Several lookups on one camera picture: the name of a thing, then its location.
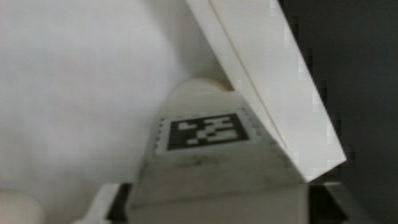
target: white object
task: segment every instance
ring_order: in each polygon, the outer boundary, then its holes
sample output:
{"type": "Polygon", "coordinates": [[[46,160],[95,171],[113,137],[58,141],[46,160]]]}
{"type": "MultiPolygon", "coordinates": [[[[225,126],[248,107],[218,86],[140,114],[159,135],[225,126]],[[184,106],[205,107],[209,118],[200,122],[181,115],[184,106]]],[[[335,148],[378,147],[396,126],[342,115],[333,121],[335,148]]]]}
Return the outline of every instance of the white object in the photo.
{"type": "Polygon", "coordinates": [[[127,223],[305,224],[305,180],[239,93],[213,87],[191,80],[170,94],[133,183],[127,223]]]}
{"type": "Polygon", "coordinates": [[[72,224],[111,223],[110,220],[106,220],[106,213],[110,211],[118,187],[120,184],[110,183],[101,186],[85,217],[72,224]]]}
{"type": "Polygon", "coordinates": [[[348,221],[344,222],[344,224],[376,224],[378,222],[367,216],[351,193],[341,183],[326,182],[323,185],[348,216],[348,221]]]}
{"type": "Polygon", "coordinates": [[[305,180],[344,161],[277,0],[186,0],[234,90],[305,180]]]}
{"type": "Polygon", "coordinates": [[[0,224],[44,224],[42,207],[22,193],[0,191],[0,224]]]}

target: white panel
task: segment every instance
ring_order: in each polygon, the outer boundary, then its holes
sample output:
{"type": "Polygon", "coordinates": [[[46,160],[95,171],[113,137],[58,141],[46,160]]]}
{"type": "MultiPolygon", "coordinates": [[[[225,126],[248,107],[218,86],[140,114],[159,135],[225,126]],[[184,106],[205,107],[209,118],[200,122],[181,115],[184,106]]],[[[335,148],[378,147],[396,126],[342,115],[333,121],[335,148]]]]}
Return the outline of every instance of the white panel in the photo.
{"type": "Polygon", "coordinates": [[[234,89],[305,176],[344,161],[275,0],[186,0],[234,89]]]}

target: white surface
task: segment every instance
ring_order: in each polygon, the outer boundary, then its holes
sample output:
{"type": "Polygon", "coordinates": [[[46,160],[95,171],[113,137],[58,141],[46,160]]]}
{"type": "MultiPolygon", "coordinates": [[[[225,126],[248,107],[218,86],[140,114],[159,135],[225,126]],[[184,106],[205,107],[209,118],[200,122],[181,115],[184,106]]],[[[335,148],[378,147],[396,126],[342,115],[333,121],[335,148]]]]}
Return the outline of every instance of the white surface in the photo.
{"type": "Polygon", "coordinates": [[[0,191],[0,223],[44,224],[42,207],[24,194],[15,191],[0,191]]]}
{"type": "Polygon", "coordinates": [[[72,224],[110,224],[106,220],[111,203],[117,196],[120,184],[106,183],[95,193],[95,198],[90,203],[90,208],[81,220],[74,221],[72,224]]]}
{"type": "Polygon", "coordinates": [[[157,105],[214,58],[182,0],[0,3],[0,188],[47,223],[131,179],[157,105]]]}
{"type": "Polygon", "coordinates": [[[277,0],[186,0],[216,57],[307,180],[344,161],[277,0]]]}
{"type": "Polygon", "coordinates": [[[305,182],[237,92],[170,99],[156,120],[129,197],[133,212],[142,206],[246,195],[305,182]],[[166,150],[175,143],[168,136],[175,134],[181,140],[191,134],[179,133],[170,122],[188,120],[200,128],[207,117],[229,114],[236,114],[248,138],[166,150]]]}

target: gray floor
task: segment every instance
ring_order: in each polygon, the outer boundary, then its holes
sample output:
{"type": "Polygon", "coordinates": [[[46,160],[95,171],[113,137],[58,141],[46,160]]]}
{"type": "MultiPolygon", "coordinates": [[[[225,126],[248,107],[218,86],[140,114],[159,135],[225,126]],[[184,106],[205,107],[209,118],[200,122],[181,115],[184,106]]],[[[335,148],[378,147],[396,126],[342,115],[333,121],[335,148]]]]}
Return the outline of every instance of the gray floor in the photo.
{"type": "Polygon", "coordinates": [[[398,223],[398,1],[284,0],[284,13],[351,162],[339,177],[398,223]]]}

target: black background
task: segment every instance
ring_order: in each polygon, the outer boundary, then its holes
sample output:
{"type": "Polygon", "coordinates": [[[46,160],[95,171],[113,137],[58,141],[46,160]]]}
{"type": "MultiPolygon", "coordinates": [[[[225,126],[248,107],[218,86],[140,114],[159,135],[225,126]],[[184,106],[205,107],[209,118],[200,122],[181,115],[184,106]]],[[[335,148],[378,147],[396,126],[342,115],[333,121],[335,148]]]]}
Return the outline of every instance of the black background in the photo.
{"type": "Polygon", "coordinates": [[[398,1],[280,0],[349,162],[333,171],[398,223],[398,1]]]}

